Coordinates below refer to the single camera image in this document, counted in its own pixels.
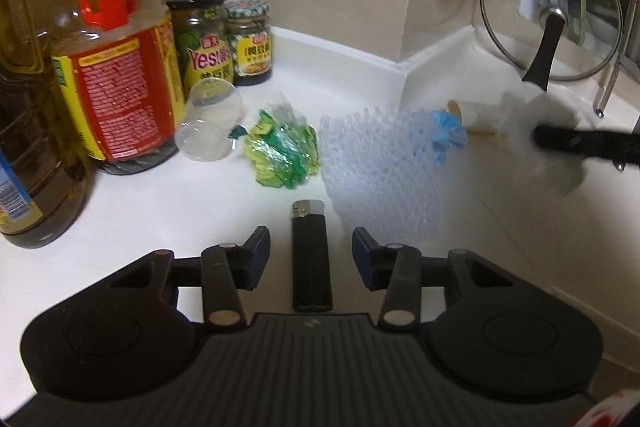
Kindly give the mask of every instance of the plastic cup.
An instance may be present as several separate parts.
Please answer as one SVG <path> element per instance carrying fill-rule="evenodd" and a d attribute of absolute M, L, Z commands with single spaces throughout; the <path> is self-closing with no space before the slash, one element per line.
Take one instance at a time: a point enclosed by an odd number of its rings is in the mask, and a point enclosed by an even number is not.
<path fill-rule="evenodd" d="M 233 150 L 229 133 L 241 118 L 238 90 L 222 78 L 203 78 L 191 87 L 184 118 L 175 131 L 175 143 L 192 160 L 220 160 Z"/>

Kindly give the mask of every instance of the black handle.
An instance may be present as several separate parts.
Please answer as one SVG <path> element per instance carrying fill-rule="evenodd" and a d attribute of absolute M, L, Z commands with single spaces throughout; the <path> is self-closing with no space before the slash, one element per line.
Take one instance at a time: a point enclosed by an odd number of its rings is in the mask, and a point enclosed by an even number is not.
<path fill-rule="evenodd" d="M 398 245 L 398 256 L 378 326 L 385 330 L 412 331 L 420 325 L 422 254 L 414 247 Z"/>
<path fill-rule="evenodd" d="M 533 141 L 547 150 L 640 165 L 640 135 L 637 134 L 539 125 L 533 130 Z"/>
<path fill-rule="evenodd" d="M 225 243 L 217 245 L 226 252 L 226 261 L 239 290 L 254 290 L 264 272 L 271 253 L 271 235 L 267 227 L 257 227 L 242 247 Z M 172 264 L 171 282 L 175 288 L 180 286 L 202 286 L 200 257 L 175 259 Z"/>
<path fill-rule="evenodd" d="M 293 309 L 298 313 L 331 311 L 334 303 L 324 216 L 294 217 L 291 230 Z"/>
<path fill-rule="evenodd" d="M 246 327 L 242 302 L 226 260 L 227 248 L 202 252 L 202 312 L 207 331 L 232 331 Z"/>
<path fill-rule="evenodd" d="M 523 82 L 536 84 L 540 89 L 546 91 L 549 84 L 549 74 L 551 74 L 551 65 L 556 55 L 560 37 L 562 37 L 562 30 L 564 30 L 564 19 L 559 15 L 549 14 L 546 18 L 545 33 L 542 35 L 540 47 L 529 70 L 522 78 Z"/>
<path fill-rule="evenodd" d="M 351 235 L 351 253 L 362 282 L 371 291 L 389 288 L 391 273 L 396 265 L 398 246 L 381 247 L 364 227 L 357 227 Z M 447 259 L 422 257 L 420 260 L 420 285 L 447 286 L 452 280 Z"/>

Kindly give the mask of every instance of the jar label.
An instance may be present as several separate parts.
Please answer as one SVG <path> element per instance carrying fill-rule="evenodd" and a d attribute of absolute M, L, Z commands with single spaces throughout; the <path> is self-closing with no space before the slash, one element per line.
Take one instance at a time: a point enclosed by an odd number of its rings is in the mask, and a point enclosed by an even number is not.
<path fill-rule="evenodd" d="M 0 231 L 16 233 L 42 219 L 42 211 L 31 200 L 0 150 Z"/>
<path fill-rule="evenodd" d="M 193 33 L 183 33 L 177 42 L 183 62 L 182 82 L 186 94 L 203 78 L 223 78 L 233 84 L 231 53 L 225 39 L 215 33 L 208 33 L 202 38 Z"/>
<path fill-rule="evenodd" d="M 171 21 L 68 57 L 53 57 L 58 83 L 84 148 L 97 160 L 152 151 L 184 111 Z"/>
<path fill-rule="evenodd" d="M 271 36 L 269 32 L 234 35 L 231 51 L 237 76 L 255 76 L 271 69 Z"/>

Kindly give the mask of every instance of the white countertop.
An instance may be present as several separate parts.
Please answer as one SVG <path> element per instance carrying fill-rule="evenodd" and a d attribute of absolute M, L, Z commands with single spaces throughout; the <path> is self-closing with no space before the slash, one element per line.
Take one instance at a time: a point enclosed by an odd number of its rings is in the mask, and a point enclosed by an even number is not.
<path fill-rule="evenodd" d="M 318 129 L 323 115 L 338 116 L 373 105 L 397 107 L 405 81 L 407 85 L 411 81 L 412 73 L 403 71 L 402 65 L 292 32 L 277 31 L 274 48 L 280 60 L 273 78 L 260 86 L 241 88 L 245 124 L 256 120 L 257 110 L 277 91 Z M 513 68 L 508 66 L 505 71 L 511 72 L 505 82 L 519 82 Z M 464 82 L 456 89 L 468 91 Z M 420 105 L 417 98 L 410 107 Z M 486 202 L 458 187 L 455 155 L 447 161 L 452 168 L 447 170 L 440 196 L 440 234 L 416 246 L 423 254 L 438 257 L 452 248 L 469 248 L 547 287 L 527 261 L 518 238 L 504 229 Z M 334 311 L 369 312 L 377 317 L 383 293 L 370 293 L 362 285 L 351 257 L 351 235 L 342 229 L 321 176 L 296 190 L 262 187 L 254 181 L 252 163 L 241 152 L 214 163 L 193 162 L 178 154 L 134 176 L 100 173 L 79 219 L 51 245 L 29 251 L 0 239 L 0 417 L 11 414 L 33 394 L 18 351 L 28 323 L 53 304 L 152 250 L 167 248 L 176 257 L 194 257 L 212 245 L 242 243 L 256 226 L 266 225 L 271 232 L 270 261 L 258 288 L 241 292 L 242 302 L 248 315 L 290 312 L 290 206 L 307 198 L 326 202 Z M 443 308 L 441 289 L 423 290 L 423 320 Z M 192 320 L 202 320 L 199 290 L 181 290 L 178 309 Z"/>

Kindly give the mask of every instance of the lighter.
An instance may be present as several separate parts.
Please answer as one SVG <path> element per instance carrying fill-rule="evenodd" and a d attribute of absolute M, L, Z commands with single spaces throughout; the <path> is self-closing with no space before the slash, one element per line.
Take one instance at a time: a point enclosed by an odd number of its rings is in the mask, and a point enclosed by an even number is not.
<path fill-rule="evenodd" d="M 298 313 L 328 312 L 331 293 L 329 249 L 324 202 L 296 201 L 292 208 L 293 309 Z"/>

